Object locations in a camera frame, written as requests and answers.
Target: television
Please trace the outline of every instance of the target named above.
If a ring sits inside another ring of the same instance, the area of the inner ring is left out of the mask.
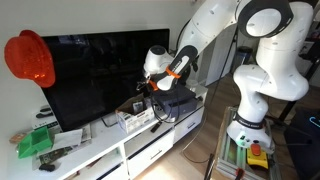
[[[63,131],[114,112],[138,92],[153,45],[169,48],[169,29],[42,37],[52,54],[56,82],[42,91]]]

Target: cardboard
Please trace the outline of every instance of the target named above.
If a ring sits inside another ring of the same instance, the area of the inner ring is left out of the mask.
[[[134,114],[133,103],[143,102],[143,111]],[[151,122],[154,118],[154,112],[149,98],[144,98],[143,94],[128,99],[116,109],[118,124],[126,133],[131,133],[144,124]]]

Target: red cap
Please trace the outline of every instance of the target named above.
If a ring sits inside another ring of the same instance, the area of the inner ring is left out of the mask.
[[[4,58],[17,78],[33,80],[44,88],[55,82],[51,53],[43,39],[31,30],[23,30],[7,42]]]

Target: black cable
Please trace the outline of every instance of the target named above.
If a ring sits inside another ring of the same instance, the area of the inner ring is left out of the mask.
[[[190,22],[191,19],[189,19],[182,27],[182,29],[180,30],[180,33],[179,33],[179,36],[178,36],[178,39],[177,39],[177,43],[176,43],[176,51],[178,51],[178,48],[179,48],[179,41],[180,41],[180,38],[181,38],[181,35],[182,35],[182,32],[183,30],[186,28],[186,26],[188,25],[188,23]]]

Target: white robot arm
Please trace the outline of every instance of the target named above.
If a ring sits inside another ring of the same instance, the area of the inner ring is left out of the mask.
[[[234,73],[241,102],[228,135],[237,145],[252,143],[270,152],[271,137],[263,118],[268,105],[260,93],[294,101],[308,90],[308,82],[295,67],[295,59],[312,21],[312,7],[287,0],[207,0],[186,26],[177,55],[150,48],[144,65],[146,81],[154,90],[170,90],[189,64],[226,27],[237,23],[248,37],[261,38],[256,65],[242,65]]]

